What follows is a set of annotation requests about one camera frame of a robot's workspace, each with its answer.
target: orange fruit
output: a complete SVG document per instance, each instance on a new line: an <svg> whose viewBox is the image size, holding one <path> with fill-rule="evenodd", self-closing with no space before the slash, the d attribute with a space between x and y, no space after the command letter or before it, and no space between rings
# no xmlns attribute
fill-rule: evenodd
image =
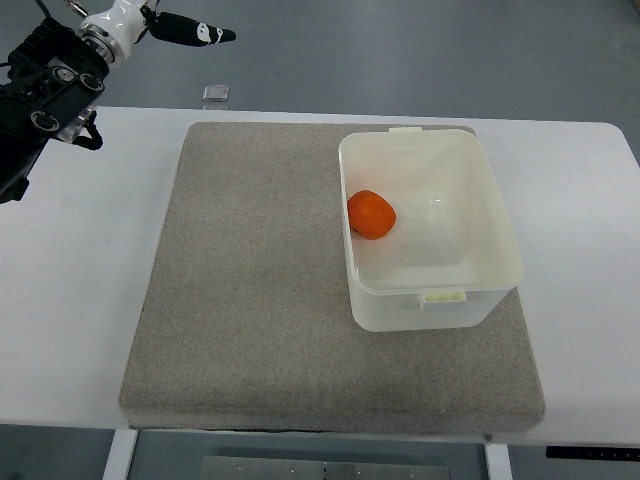
<svg viewBox="0 0 640 480"><path fill-rule="evenodd" d="M370 190L360 190L347 201L349 226L364 238L384 237L396 223L396 212L389 202Z"/></svg>

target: white plastic box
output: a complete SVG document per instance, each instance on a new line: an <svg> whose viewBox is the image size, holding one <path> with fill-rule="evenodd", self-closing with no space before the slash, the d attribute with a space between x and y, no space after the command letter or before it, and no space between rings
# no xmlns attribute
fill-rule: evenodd
<svg viewBox="0 0 640 480"><path fill-rule="evenodd" d="M522 279L518 244L478 139L460 129L356 133L339 148L351 308L380 332L471 327ZM395 209L391 231L349 228L360 190Z"/></svg>

